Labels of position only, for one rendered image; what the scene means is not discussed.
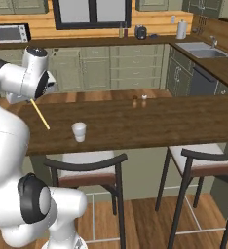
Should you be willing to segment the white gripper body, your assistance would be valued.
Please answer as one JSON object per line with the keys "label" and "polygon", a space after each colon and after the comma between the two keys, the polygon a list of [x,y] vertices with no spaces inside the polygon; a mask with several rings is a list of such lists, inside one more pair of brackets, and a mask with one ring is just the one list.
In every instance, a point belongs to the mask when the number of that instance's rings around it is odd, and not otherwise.
{"label": "white gripper body", "polygon": [[11,93],[11,92],[6,93],[6,99],[8,100],[8,102],[10,104],[16,104],[16,103],[20,103],[23,101],[27,101],[27,102],[30,101],[29,97],[26,97],[23,95],[17,95],[17,94]]}

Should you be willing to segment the yellow straw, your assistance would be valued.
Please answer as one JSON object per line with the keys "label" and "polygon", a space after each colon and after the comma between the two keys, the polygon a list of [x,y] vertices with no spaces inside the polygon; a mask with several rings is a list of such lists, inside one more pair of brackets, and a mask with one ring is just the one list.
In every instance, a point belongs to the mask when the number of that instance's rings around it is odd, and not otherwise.
{"label": "yellow straw", "polygon": [[38,106],[36,105],[35,101],[31,98],[30,99],[31,104],[33,105],[34,109],[36,110],[38,116],[40,117],[40,119],[42,120],[44,126],[46,127],[47,130],[50,130],[50,126],[48,125],[47,121],[45,120],[44,116],[42,115],[40,109],[38,108]]}

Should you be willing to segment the clear glass cup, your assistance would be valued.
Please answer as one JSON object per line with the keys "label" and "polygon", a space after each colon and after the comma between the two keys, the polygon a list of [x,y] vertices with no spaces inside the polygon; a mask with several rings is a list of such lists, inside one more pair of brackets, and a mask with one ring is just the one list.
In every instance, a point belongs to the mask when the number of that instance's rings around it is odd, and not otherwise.
{"label": "clear glass cup", "polygon": [[72,131],[77,142],[83,142],[86,136],[86,124],[75,123],[72,125]]}

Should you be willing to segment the silver toaster oven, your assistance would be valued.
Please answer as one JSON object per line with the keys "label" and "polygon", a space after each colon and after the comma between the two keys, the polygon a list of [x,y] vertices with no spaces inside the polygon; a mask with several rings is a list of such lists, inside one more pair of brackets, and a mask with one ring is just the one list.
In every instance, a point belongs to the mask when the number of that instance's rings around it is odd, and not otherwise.
{"label": "silver toaster oven", "polygon": [[1,23],[0,44],[28,43],[31,34],[28,23]]}

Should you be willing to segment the black bar stool, white cushion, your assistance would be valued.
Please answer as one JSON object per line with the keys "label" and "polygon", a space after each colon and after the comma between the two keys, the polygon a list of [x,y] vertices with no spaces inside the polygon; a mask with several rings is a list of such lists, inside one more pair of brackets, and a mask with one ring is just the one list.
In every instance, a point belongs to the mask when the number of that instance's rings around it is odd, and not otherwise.
{"label": "black bar stool, white cushion", "polygon": [[[172,249],[178,227],[178,221],[183,205],[186,190],[195,177],[199,178],[197,191],[195,193],[193,207],[198,205],[204,178],[214,176],[228,184],[228,154],[224,154],[216,143],[196,144],[185,146],[168,146],[166,158],[163,167],[160,187],[156,199],[155,210],[158,211],[161,204],[163,190],[167,178],[167,173],[173,160],[177,170],[182,178],[176,208],[171,225],[171,233],[168,242],[168,248]],[[228,218],[225,231],[220,244],[220,249],[226,249],[228,242]]]}
{"label": "black bar stool, white cushion", "polygon": [[118,200],[118,217],[119,217],[119,232],[120,232],[120,248],[126,249],[126,236],[125,236],[125,224],[124,224],[124,202],[123,202],[123,186],[122,186],[122,170],[121,163],[127,160],[128,157],[126,154],[121,154],[114,157],[113,159],[103,160],[100,162],[93,162],[87,164],[74,164],[66,163],[55,160],[46,159],[44,164],[51,169],[53,186],[58,186],[58,175],[57,171],[66,170],[66,171],[93,171],[110,166],[115,166],[115,183],[116,188],[112,188],[107,184],[103,185],[108,192],[115,196]]}

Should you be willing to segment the green base cupboard run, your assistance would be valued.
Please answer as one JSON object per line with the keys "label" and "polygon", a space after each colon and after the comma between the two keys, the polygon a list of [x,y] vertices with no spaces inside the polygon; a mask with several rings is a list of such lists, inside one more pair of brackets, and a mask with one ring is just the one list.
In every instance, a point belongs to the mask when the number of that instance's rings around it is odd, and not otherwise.
{"label": "green base cupboard run", "polygon": [[59,92],[158,89],[163,45],[47,49]]}

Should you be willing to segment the black-framed window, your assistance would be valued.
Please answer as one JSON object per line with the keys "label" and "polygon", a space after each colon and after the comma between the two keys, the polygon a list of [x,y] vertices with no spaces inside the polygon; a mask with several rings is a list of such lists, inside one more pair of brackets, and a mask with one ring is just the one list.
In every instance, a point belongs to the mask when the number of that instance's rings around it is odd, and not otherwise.
{"label": "black-framed window", "polygon": [[132,0],[52,0],[56,30],[132,25]]}

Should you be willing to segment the black toaster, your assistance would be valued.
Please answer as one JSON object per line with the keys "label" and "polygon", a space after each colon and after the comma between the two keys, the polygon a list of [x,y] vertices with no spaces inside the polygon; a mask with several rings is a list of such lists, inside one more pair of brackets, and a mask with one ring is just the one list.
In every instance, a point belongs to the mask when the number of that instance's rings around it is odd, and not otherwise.
{"label": "black toaster", "polygon": [[138,40],[144,40],[147,37],[147,29],[143,25],[137,25],[134,29],[134,36]]}

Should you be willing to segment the green corner base cupboard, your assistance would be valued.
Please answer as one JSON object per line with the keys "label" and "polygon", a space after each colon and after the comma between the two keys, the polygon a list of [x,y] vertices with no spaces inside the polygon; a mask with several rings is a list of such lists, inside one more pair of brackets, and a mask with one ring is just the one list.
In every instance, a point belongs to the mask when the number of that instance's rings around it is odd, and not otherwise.
{"label": "green corner base cupboard", "polygon": [[187,96],[195,63],[174,47],[170,48],[166,89],[172,96]]}

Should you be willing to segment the white paper towel roll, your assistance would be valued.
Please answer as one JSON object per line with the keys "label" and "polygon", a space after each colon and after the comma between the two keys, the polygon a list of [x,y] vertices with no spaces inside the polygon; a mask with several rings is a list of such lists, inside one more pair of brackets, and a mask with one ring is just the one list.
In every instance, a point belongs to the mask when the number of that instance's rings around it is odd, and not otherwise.
{"label": "white paper towel roll", "polygon": [[176,31],[176,38],[179,40],[185,39],[186,38],[186,31],[187,31],[187,26],[188,23],[182,19],[177,26],[177,31]]}

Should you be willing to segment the black dishwasher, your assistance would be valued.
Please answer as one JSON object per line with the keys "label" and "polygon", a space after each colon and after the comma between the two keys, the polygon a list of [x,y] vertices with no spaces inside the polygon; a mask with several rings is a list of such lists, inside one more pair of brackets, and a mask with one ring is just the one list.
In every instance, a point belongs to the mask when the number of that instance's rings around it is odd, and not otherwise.
{"label": "black dishwasher", "polygon": [[193,67],[193,77],[189,90],[190,96],[214,95],[216,85],[217,79],[205,69],[198,65]]}

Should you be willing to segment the steel sink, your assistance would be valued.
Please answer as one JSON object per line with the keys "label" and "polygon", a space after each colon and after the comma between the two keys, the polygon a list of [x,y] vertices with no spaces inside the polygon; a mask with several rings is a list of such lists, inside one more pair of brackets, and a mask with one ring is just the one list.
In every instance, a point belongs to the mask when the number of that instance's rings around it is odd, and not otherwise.
{"label": "steel sink", "polygon": [[177,43],[177,45],[197,58],[228,57],[228,53],[204,42]]}

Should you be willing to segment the green wall cupboard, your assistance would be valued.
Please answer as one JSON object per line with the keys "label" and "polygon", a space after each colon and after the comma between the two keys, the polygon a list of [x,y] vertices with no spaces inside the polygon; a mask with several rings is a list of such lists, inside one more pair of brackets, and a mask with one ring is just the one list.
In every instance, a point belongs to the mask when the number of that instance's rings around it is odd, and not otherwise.
{"label": "green wall cupboard", "polygon": [[48,0],[0,0],[0,15],[45,14]]}
{"label": "green wall cupboard", "polygon": [[182,10],[209,18],[218,18],[223,0],[183,0]]}
{"label": "green wall cupboard", "polygon": [[166,11],[169,0],[135,0],[135,9],[143,12]]}

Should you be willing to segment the hanging utensil rail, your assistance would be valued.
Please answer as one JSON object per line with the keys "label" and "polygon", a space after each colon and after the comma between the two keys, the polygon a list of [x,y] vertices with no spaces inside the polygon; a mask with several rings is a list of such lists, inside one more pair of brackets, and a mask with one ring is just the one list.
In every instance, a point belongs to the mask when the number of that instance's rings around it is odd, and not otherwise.
{"label": "hanging utensil rail", "polygon": [[191,32],[196,35],[201,35],[206,27],[207,18],[201,15],[194,15],[192,21]]}

